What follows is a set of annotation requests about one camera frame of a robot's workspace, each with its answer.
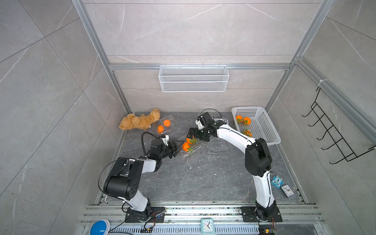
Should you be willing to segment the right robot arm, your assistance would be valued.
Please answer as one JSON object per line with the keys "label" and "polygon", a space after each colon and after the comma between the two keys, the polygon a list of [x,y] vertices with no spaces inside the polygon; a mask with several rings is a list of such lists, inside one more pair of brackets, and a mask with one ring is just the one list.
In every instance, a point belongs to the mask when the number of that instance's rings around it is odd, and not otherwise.
{"label": "right robot arm", "polygon": [[256,212],[261,220],[267,220],[277,209],[272,193],[270,173],[272,157],[266,141],[254,139],[233,129],[225,119],[214,119],[208,112],[195,121],[197,127],[189,129],[187,138],[209,142],[210,137],[223,139],[245,154],[245,168],[253,176],[256,188]]}

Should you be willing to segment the clear clamshell container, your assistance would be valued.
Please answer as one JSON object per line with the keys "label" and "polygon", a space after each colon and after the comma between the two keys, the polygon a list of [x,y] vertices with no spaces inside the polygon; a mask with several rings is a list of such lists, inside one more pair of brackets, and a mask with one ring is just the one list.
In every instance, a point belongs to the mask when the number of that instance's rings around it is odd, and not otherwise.
{"label": "clear clamshell container", "polygon": [[151,130],[160,135],[168,135],[177,129],[177,121],[172,115],[160,118],[152,124]]}
{"label": "clear clamshell container", "polygon": [[201,147],[204,145],[204,142],[198,138],[187,138],[186,136],[182,136],[178,138],[179,142],[182,142],[182,146],[180,147],[180,151],[178,153],[178,157],[189,157],[193,154],[196,154],[200,151]]}
{"label": "clear clamshell container", "polygon": [[224,117],[214,117],[213,120],[215,123],[229,124],[229,121]]}

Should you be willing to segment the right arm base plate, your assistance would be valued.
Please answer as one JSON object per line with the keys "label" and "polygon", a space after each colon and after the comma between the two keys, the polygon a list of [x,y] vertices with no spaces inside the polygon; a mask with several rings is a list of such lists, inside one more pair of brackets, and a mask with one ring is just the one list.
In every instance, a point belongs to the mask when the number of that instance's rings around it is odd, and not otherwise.
{"label": "right arm base plate", "polygon": [[278,207],[241,207],[240,214],[244,222],[282,222],[282,216]]}

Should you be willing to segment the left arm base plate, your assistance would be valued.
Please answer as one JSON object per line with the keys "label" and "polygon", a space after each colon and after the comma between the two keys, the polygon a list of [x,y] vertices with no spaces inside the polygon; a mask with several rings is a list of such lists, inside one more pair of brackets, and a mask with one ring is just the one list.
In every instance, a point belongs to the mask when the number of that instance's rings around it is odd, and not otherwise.
{"label": "left arm base plate", "polygon": [[165,217],[165,207],[151,207],[146,208],[144,212],[127,209],[126,223],[138,223],[138,222],[156,222],[163,223]]}

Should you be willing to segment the leafy twin oranges container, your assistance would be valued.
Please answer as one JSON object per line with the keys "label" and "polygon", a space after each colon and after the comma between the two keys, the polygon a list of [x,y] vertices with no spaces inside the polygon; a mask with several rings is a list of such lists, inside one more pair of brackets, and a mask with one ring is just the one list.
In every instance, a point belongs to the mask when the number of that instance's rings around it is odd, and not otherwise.
{"label": "leafy twin oranges container", "polygon": [[197,147],[197,139],[188,139],[186,138],[186,141],[182,145],[182,149],[185,152],[191,152],[194,148]]}
{"label": "leafy twin oranges container", "polygon": [[243,125],[250,125],[251,124],[251,119],[249,117],[243,117],[243,116],[236,116],[236,121],[238,125],[243,126]]}

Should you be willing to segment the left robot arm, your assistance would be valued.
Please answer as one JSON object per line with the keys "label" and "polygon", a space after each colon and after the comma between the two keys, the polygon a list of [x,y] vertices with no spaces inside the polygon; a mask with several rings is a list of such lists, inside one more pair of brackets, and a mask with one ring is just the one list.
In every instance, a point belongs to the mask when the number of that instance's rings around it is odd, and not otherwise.
{"label": "left robot arm", "polygon": [[174,158],[182,149],[183,141],[171,140],[168,136],[154,139],[145,155],[134,158],[120,157],[113,161],[109,175],[99,186],[107,196],[125,202],[135,212],[148,212],[149,199],[139,190],[142,174],[159,170],[162,159]]}

